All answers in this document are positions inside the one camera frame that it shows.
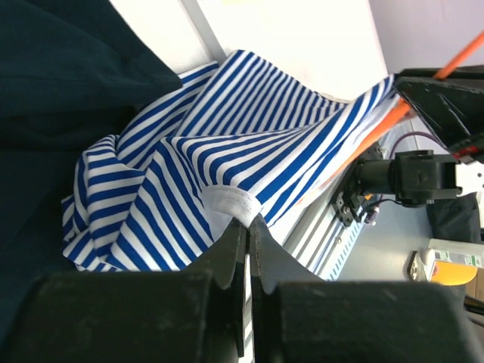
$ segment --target striped cloth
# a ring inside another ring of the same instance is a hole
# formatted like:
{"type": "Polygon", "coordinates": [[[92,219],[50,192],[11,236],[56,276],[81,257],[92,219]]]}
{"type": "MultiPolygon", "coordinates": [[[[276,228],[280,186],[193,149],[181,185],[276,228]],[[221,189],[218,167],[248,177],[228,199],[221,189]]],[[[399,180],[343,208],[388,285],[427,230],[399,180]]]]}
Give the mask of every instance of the striped cloth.
{"type": "Polygon", "coordinates": [[[179,270],[231,217],[273,225],[396,101],[391,76],[345,104],[248,51],[181,80],[79,158],[62,203],[64,255],[79,270],[179,270]]]}

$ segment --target gray strip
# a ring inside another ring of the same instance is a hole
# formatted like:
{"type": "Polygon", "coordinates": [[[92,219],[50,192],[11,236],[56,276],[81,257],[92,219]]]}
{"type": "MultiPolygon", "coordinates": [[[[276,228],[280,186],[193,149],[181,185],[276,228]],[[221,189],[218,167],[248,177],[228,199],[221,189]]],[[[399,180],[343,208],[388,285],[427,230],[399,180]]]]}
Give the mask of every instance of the gray strip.
{"type": "Polygon", "coordinates": [[[217,40],[217,37],[206,19],[200,4],[198,4],[198,1],[199,0],[181,0],[181,3],[187,11],[195,29],[198,31],[198,35],[205,44],[206,49],[212,55],[213,60],[222,64],[225,59],[227,59],[227,55],[220,45],[219,40],[217,40]]]}

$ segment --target striped shirt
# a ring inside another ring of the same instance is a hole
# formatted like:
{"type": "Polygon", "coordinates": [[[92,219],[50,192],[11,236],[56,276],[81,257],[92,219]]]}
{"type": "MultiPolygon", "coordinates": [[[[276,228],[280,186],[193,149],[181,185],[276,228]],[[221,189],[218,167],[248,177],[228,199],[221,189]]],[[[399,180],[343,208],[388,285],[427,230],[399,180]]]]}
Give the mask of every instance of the striped shirt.
{"type": "Polygon", "coordinates": [[[327,181],[396,101],[392,76],[353,102],[311,91],[249,51],[180,75],[121,135],[82,153],[62,202],[79,270],[176,271],[232,217],[273,225],[327,181]]]}

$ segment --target yellow object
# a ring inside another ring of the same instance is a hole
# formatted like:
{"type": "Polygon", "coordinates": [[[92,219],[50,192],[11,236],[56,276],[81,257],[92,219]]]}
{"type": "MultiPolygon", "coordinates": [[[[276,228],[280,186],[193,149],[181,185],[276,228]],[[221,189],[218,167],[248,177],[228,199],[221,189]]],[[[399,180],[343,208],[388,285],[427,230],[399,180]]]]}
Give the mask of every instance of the yellow object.
{"type": "Polygon", "coordinates": [[[437,284],[455,286],[466,284],[477,275],[477,267],[436,261],[437,273],[430,279],[437,284]]]}

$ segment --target black fabric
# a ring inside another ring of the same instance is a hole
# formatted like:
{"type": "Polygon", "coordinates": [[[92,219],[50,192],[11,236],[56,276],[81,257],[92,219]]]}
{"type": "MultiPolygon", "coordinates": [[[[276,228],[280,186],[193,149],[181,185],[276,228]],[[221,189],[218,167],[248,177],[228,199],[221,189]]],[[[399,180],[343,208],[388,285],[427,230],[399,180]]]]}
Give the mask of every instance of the black fabric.
{"type": "Polygon", "coordinates": [[[179,87],[108,0],[0,0],[0,339],[36,277],[73,269],[60,201],[81,152],[179,87]]]}
{"type": "MultiPolygon", "coordinates": [[[[479,206],[476,193],[449,200],[436,200],[427,206],[432,235],[440,240],[456,240],[481,244],[479,206]]],[[[449,287],[455,302],[462,306],[465,285],[449,287]]]]}

